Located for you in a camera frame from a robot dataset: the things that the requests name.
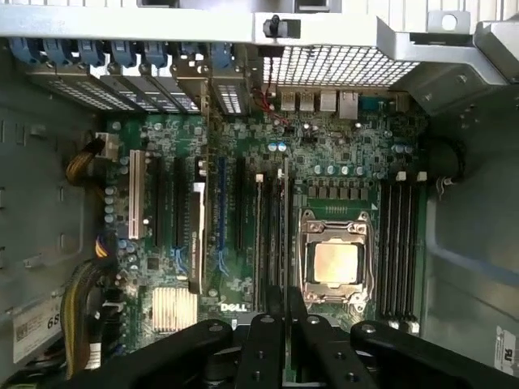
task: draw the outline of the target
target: white label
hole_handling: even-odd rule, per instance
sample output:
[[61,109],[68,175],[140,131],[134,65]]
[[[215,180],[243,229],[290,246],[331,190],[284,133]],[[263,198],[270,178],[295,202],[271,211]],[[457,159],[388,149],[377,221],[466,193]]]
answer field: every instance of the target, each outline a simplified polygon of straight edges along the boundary
[[61,332],[62,297],[49,298],[13,318],[13,362],[17,363]]
[[501,327],[497,327],[495,337],[494,367],[506,374],[513,375],[516,360],[516,336]]
[[90,359],[85,366],[86,370],[94,370],[101,366],[101,343],[90,344]]
[[245,304],[220,304],[220,311],[222,312],[247,312]]

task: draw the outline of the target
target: chipset heatsink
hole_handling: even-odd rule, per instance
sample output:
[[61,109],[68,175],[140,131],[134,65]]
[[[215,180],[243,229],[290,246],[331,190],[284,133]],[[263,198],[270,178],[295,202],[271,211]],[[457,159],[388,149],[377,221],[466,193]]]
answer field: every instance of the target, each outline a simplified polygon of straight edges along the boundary
[[306,210],[299,225],[298,278],[305,302],[353,304],[362,311],[375,284],[369,215],[328,221]]
[[154,288],[152,293],[152,329],[176,332],[196,324],[198,295],[187,288]]

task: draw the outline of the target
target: white pci slot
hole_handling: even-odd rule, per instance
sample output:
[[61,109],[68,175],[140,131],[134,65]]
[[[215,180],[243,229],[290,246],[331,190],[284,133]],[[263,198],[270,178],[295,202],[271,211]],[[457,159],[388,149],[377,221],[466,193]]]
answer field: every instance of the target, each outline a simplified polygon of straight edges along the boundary
[[128,217],[128,237],[144,237],[144,181],[146,156],[141,150],[130,150],[130,210]]

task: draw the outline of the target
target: cpu socket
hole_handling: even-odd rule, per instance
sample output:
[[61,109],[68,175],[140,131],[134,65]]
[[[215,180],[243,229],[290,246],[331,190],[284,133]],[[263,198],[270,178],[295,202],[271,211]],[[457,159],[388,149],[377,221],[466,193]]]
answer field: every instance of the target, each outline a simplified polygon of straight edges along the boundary
[[298,274],[305,302],[352,304],[362,311],[374,284],[369,215],[326,221],[306,210],[299,226]]

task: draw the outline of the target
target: motherboard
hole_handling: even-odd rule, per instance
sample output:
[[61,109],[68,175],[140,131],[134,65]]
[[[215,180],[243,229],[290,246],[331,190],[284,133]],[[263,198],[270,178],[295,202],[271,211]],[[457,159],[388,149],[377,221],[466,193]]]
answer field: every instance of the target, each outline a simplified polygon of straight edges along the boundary
[[[272,284],[297,285],[309,312],[345,330],[415,320],[420,298],[399,290],[420,294],[427,117],[391,102],[361,96],[356,119],[111,118],[98,136],[116,150],[103,156],[105,229],[118,242],[125,352],[206,318],[236,327],[265,310]],[[395,251],[403,238],[412,254]]]

